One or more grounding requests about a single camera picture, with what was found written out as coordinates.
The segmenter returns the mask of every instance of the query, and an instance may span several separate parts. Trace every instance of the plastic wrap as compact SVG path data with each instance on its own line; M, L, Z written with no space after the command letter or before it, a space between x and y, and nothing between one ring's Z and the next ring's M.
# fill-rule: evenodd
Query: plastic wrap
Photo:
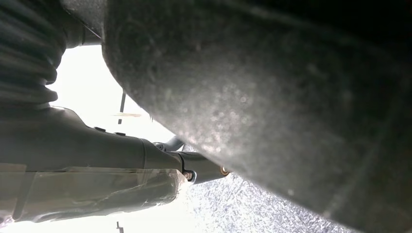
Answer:
M25 165L0 164L0 228L14 222L13 212L25 170Z
M108 215L167 204L186 181L175 169L71 167L36 172L18 221Z

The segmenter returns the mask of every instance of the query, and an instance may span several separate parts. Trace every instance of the bolt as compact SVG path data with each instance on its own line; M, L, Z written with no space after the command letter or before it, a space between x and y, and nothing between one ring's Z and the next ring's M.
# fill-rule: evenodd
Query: bolt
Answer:
M183 175L185 176L185 178L186 178L188 181L191 181L191 180L193 179L193 173L190 172L190 171L185 171L185 172L183 173Z

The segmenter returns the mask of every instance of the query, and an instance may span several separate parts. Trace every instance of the bright sky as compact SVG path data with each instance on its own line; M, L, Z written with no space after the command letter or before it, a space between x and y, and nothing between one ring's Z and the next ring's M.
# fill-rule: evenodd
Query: bright sky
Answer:
M74 110L90 127L108 132L122 132L151 142L166 142L173 134L150 120L149 115L129 97L125 113L141 117L125 117L118 124L122 88L116 83L102 58L101 46L67 50L58 68L57 81L49 88L57 91L59 99L52 105ZM143 232L201 232L195 229L193 208L185 192L173 203L129 214L95 216L58 222L33 224L15 223L0 229L0 233L118 233L116 222L125 233Z

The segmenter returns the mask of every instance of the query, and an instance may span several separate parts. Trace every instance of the nut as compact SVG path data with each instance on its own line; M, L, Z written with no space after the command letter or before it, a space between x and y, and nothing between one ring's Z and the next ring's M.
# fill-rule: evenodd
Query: nut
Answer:
M183 175L185 176L185 178L188 181L191 181L193 179L193 173L192 172L186 171L186 172L183 173Z
M220 173L224 176L227 176L227 175L229 175L230 171L221 166L220 167Z

